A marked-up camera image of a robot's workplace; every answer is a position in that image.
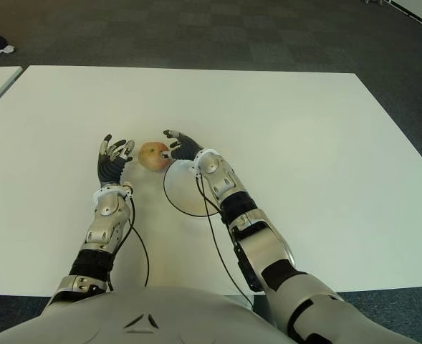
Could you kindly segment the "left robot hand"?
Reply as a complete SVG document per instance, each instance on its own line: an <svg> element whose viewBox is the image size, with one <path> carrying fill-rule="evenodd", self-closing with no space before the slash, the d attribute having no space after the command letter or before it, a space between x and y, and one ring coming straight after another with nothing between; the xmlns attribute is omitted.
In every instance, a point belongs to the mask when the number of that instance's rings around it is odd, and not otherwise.
<svg viewBox="0 0 422 344"><path fill-rule="evenodd" d="M119 140L110 143L111 134L107 134L100 144L97 159L97 176L100 186L119 185L126 163L131 162L135 142L133 140Z"/></svg>

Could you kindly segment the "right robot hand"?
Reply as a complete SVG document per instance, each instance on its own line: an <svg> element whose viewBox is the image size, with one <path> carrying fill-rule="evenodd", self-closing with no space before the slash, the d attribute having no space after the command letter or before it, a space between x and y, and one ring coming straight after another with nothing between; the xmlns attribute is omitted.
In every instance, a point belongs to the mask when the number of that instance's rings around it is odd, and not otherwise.
<svg viewBox="0 0 422 344"><path fill-rule="evenodd" d="M160 152L161 158L194 161L198 153L203 150L202 145L177 130L164 130L163 134L167 138L175 139L175 141L169 145L169 150Z"/></svg>

